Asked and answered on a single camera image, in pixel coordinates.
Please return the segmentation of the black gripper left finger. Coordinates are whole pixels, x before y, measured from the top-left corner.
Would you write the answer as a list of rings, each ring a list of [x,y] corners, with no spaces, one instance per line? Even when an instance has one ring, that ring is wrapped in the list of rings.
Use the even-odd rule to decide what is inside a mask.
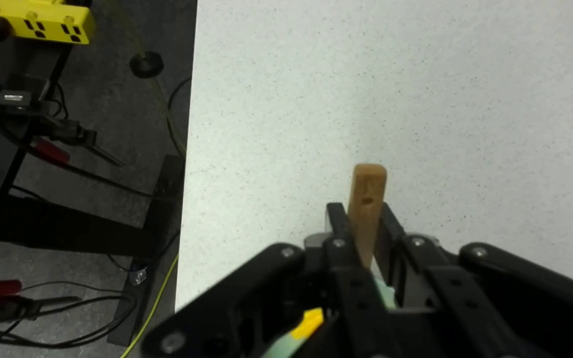
[[[263,358],[311,309],[323,325],[291,358],[392,358],[390,311],[362,267],[348,213],[327,205],[331,231],[317,245],[275,243],[151,329],[144,358]]]

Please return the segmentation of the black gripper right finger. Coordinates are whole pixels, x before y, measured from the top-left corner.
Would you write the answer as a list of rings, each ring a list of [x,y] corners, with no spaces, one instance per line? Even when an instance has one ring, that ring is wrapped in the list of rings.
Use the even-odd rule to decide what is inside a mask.
[[[450,253],[382,209],[376,263],[400,311],[446,337],[452,358],[573,358],[573,279],[490,243]]]

